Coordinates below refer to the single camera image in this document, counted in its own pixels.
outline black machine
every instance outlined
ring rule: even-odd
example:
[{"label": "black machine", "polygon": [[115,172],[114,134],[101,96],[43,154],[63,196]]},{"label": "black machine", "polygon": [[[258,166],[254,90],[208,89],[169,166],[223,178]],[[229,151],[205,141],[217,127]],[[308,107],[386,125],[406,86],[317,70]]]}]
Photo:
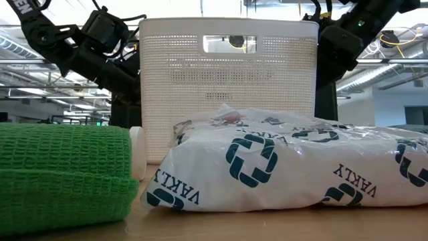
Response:
[{"label": "black machine", "polygon": [[[28,44],[47,61],[56,64],[62,76],[69,70],[94,81],[114,95],[111,125],[131,127],[141,124],[140,56],[136,31],[129,32],[125,21],[145,15],[120,19],[107,8],[93,11],[82,29],[77,25],[55,26],[41,11],[51,0],[40,5],[37,0],[6,0],[18,15]],[[316,77],[315,116],[337,120],[335,81],[358,64],[357,57],[397,13],[420,7],[420,0],[339,0],[354,7],[339,20],[331,20],[332,0],[326,0],[327,14],[321,14],[318,0],[311,0],[316,11],[304,20],[320,25],[318,69]],[[240,36],[233,36],[236,42]],[[136,43],[137,50],[123,56],[127,45]],[[112,53],[119,44],[119,50]]]}]

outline printed logo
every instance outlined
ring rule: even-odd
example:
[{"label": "printed logo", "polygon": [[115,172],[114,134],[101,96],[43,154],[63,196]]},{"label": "printed logo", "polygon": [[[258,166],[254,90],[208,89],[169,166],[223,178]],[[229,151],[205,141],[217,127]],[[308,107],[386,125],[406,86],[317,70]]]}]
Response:
[{"label": "printed logo", "polygon": [[181,143],[184,142],[183,137],[185,136],[185,134],[186,133],[183,133],[177,137],[177,145],[180,145]]},{"label": "printed logo", "polygon": [[338,177],[345,179],[349,184],[353,185],[356,188],[359,188],[361,191],[366,193],[371,197],[376,196],[377,186],[372,185],[373,183],[359,174],[355,173],[350,168],[345,167],[342,164],[339,164],[339,168],[336,171],[333,171]]},{"label": "printed logo", "polygon": [[15,6],[21,12],[21,14],[28,13],[33,11],[31,5],[27,2],[27,0],[13,0]]},{"label": "printed logo", "polygon": [[335,131],[327,131],[322,129],[300,131],[298,133],[294,133],[292,137],[313,141],[316,143],[327,143],[329,141],[339,140],[339,135]]},{"label": "printed logo", "polygon": [[282,135],[271,134],[271,133],[266,133],[266,132],[260,133],[260,132],[257,132],[257,131],[250,131],[250,130],[247,130],[245,128],[237,129],[236,131],[240,131],[240,132],[243,132],[243,133],[251,133],[251,134],[257,135],[259,137],[263,137],[263,138],[277,139],[279,141],[282,141],[284,144],[288,145],[286,137],[282,136]]},{"label": "printed logo", "polygon": [[183,201],[181,201],[181,199],[179,199],[178,197],[174,197],[172,194],[168,193],[167,191],[161,188],[154,190],[153,194],[147,192],[148,204],[156,207],[159,205],[161,200],[173,205],[172,209],[174,210],[182,210],[182,208],[185,206],[185,204],[183,203]]},{"label": "printed logo", "polygon": [[[256,167],[251,176],[248,176],[247,174],[241,172],[244,160],[238,157],[236,152],[239,146],[250,149],[254,142],[264,145],[260,155],[266,159],[267,167],[264,171]],[[232,141],[232,145],[229,147],[229,150],[226,153],[226,161],[231,164],[229,169],[230,175],[249,187],[257,187],[259,182],[267,183],[278,161],[278,156],[274,152],[274,146],[275,143],[273,140],[264,139],[251,134],[247,134],[243,139],[234,139]]]},{"label": "printed logo", "polygon": [[199,205],[199,191],[195,190],[195,188],[173,177],[167,172],[158,169],[153,177],[153,181],[159,183],[160,178],[163,178],[160,185],[165,187],[165,189],[157,188],[152,193],[147,192],[148,204],[156,207],[161,201],[164,201],[171,204],[174,210],[182,210],[184,208],[185,204],[183,200],[188,200]]},{"label": "printed logo", "polygon": [[179,134],[183,133],[185,127],[187,127],[188,125],[191,125],[191,124],[192,124],[191,120],[186,120],[186,121],[183,121],[181,123],[176,124],[175,126],[173,126],[174,135],[179,135]]},{"label": "printed logo", "polygon": [[339,128],[339,129],[348,129],[348,127],[346,127],[345,125],[332,125],[332,127],[335,127],[335,128]]},{"label": "printed logo", "polygon": [[353,187],[347,183],[342,183],[339,185],[339,188],[330,187],[324,199],[321,201],[323,204],[332,204],[331,200],[334,199],[338,202],[342,200],[343,196],[348,194],[352,200],[347,204],[347,206],[361,206],[360,202],[362,200],[361,192],[355,190]]},{"label": "printed logo", "polygon": [[227,127],[229,125],[235,126],[235,127],[248,127],[247,124],[244,124],[242,121],[239,121],[239,120],[233,121],[233,122],[230,122],[228,120],[223,120],[223,119],[221,120],[213,119],[213,120],[217,121],[217,123],[214,123],[211,125],[213,127]]},{"label": "printed logo", "polygon": [[265,120],[262,121],[262,123],[269,123],[271,125],[284,124],[283,122],[280,122],[278,118],[274,118],[274,117],[267,117]]},{"label": "printed logo", "polygon": [[428,148],[428,144],[423,139],[398,139],[397,151],[395,152],[395,161],[400,164],[400,173],[407,178],[413,185],[423,187],[428,182],[428,170],[422,168],[418,176],[409,172],[411,160],[404,156],[407,147],[417,150],[417,146]]}]

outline table surface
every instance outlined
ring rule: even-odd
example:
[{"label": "table surface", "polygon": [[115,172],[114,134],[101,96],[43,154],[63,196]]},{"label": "table surface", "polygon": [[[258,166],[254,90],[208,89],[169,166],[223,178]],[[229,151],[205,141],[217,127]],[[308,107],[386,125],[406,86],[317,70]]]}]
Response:
[{"label": "table surface", "polygon": [[28,234],[10,240],[428,240],[428,206],[412,208],[304,208],[228,213],[174,212],[140,206],[146,178],[122,222]]}]

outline white plastic bag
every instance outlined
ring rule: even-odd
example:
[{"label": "white plastic bag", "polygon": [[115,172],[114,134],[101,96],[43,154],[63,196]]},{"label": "white plastic bag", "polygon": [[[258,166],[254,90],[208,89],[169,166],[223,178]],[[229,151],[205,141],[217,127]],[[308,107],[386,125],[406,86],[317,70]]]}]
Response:
[{"label": "white plastic bag", "polygon": [[428,135],[421,133],[225,104],[178,121],[174,133],[144,206],[245,212],[428,202]]}]

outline perforated basket wall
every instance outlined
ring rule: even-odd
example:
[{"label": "perforated basket wall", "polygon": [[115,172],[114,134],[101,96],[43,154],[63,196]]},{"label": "perforated basket wall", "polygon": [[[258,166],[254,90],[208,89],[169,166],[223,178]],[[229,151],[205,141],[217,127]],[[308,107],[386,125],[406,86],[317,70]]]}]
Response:
[{"label": "perforated basket wall", "polygon": [[[207,53],[203,36],[257,36],[255,54]],[[147,19],[140,22],[141,107],[148,163],[160,163],[171,122],[234,108],[314,114],[318,25],[254,19]]]}]

